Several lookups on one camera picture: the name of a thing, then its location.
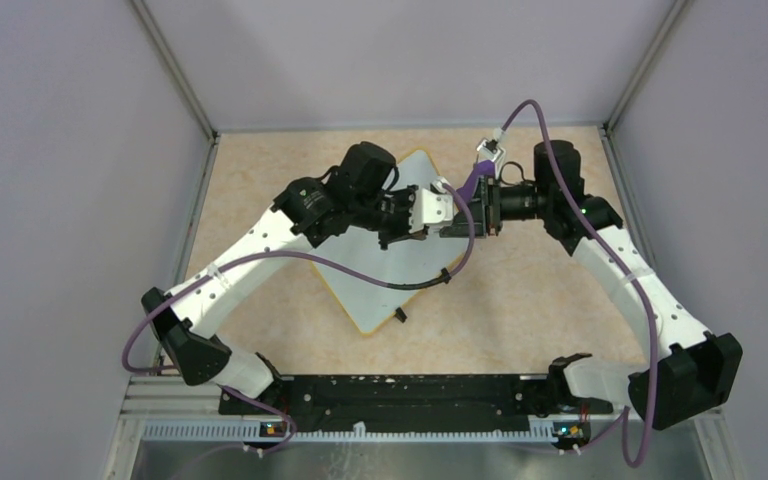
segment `black cable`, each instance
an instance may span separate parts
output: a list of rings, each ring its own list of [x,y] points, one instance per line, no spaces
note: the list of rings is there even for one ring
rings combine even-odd
[[[525,183],[525,170],[522,168],[522,165],[520,165],[517,162],[508,162],[508,163],[502,165],[502,169],[499,171],[499,183],[501,183],[502,185],[506,185],[508,187],[515,187],[516,185],[518,185],[516,183],[508,183],[508,182],[505,181],[505,178],[504,178],[504,176],[505,176],[505,168],[507,168],[508,165],[513,165],[517,169],[519,169],[519,176],[522,178],[522,182],[521,183]]]
[[[452,196],[458,209],[463,212],[464,216],[466,216],[467,225],[469,226],[469,242],[466,244],[466,251],[461,257],[461,260],[450,272],[444,273],[437,278],[420,283],[387,283],[386,288],[391,290],[422,290],[424,288],[440,285],[441,283],[448,283],[453,276],[463,269],[467,260],[469,260],[469,257],[472,255],[472,248],[475,245],[475,221],[472,218],[472,212],[469,210],[469,204],[466,203],[466,200],[464,200],[458,191],[451,185],[443,184],[443,188]]]
[[[390,185],[384,189],[385,193],[390,193],[391,190],[393,190],[393,187],[396,186],[396,184],[399,183],[399,167],[395,167],[393,170],[393,180],[390,181]]]
[[[319,177],[316,177],[316,180],[319,180],[321,182],[322,180],[325,179],[325,177],[330,176],[332,173],[337,171],[338,168],[340,168],[340,167],[338,167],[336,165],[332,165],[331,167],[328,168],[328,170],[325,171],[325,173],[323,173]]]

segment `black bracket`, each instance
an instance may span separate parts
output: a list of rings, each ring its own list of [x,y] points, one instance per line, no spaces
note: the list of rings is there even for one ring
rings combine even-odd
[[[658,362],[658,393],[655,398],[655,430],[663,430],[728,400],[743,348],[730,333],[714,336],[673,353]],[[629,377],[628,396],[634,409],[646,414],[649,371]]]
[[[402,323],[405,323],[405,321],[408,319],[408,314],[402,310],[402,307],[396,307],[396,311],[393,312],[393,316]]]
[[[159,307],[167,297],[157,287],[152,287],[141,299],[146,313]],[[215,377],[228,364],[231,349],[215,335],[206,339],[190,332],[189,319],[178,318],[171,308],[160,312],[151,322],[154,336],[172,363],[181,372],[187,385],[201,385]]]

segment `cable tie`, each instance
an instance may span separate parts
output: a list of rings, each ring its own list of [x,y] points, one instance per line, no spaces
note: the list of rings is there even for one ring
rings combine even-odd
[[[622,279],[620,279],[620,285],[626,286],[634,280],[639,280],[640,277],[645,277],[653,273],[655,273],[655,271],[652,270],[651,268],[643,268],[639,270],[637,273],[631,272],[628,275],[624,276]]]
[[[226,277],[225,274],[219,270],[219,266],[217,266],[215,263],[211,263],[205,270],[207,270],[208,275],[213,277],[214,280],[222,285],[222,288],[224,288],[226,291],[231,290],[231,282],[228,281],[228,277]]]

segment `metal floor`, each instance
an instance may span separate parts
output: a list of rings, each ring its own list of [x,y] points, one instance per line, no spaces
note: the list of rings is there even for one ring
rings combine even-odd
[[[639,441],[632,426],[632,455]],[[619,431],[580,457],[524,452],[498,443],[299,443],[258,459],[240,449],[218,452],[192,465],[189,479],[709,479],[708,465],[692,423],[657,432],[646,462],[633,470],[623,462]],[[214,442],[144,441],[133,480],[167,479],[191,459],[221,445]]]

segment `metal corner post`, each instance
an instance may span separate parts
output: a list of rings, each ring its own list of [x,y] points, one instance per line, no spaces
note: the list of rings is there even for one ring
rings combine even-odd
[[[154,47],[161,64],[163,64],[170,80],[172,80],[172,84],[175,85],[176,90],[181,95],[181,100],[190,110],[205,137],[210,141],[215,141],[217,137],[216,129],[210,123],[204,107],[202,107],[192,85],[190,85],[189,80],[184,75],[181,65],[172,53],[169,43],[163,36],[163,32],[161,32],[160,27],[157,25],[145,0],[127,0],[127,2],[134,11],[134,15],[139,20],[140,25],[145,30],[149,43]]]
[[[614,184],[617,187],[617,193],[620,196],[620,202],[622,203],[626,220],[629,223],[629,232],[643,257],[653,267],[657,266],[657,259],[652,250],[649,237],[646,234],[645,222],[635,197],[634,187],[631,185],[628,168],[616,145],[616,132],[629,106],[638,92],[640,92],[649,73],[657,65],[667,42],[675,33],[676,28],[692,4],[693,0],[675,0],[673,2],[669,11],[667,11],[667,15],[655,31],[651,42],[649,42],[649,46],[643,53],[643,57],[641,57],[640,62],[638,62],[637,67],[629,78],[619,100],[611,110],[611,115],[599,128],[599,136],[602,139],[602,146],[608,158],[608,166],[611,169],[611,175],[614,177]]]
[[[658,59],[660,58],[661,53],[663,53],[664,47],[692,4],[693,0],[675,0],[673,2],[666,17],[664,17],[658,30],[655,32],[655,36],[652,37],[652,41],[643,53],[643,57],[637,64],[637,68],[634,69],[634,73],[632,73],[631,78],[623,89],[619,101],[617,101],[617,104],[611,111],[611,116],[605,121],[605,132],[608,137],[614,134],[617,126],[622,121],[623,115],[626,110],[628,110],[631,101],[634,99],[635,95],[637,95],[637,92],[640,91],[640,87],[646,81],[649,72],[651,72],[652,68],[658,63]]]

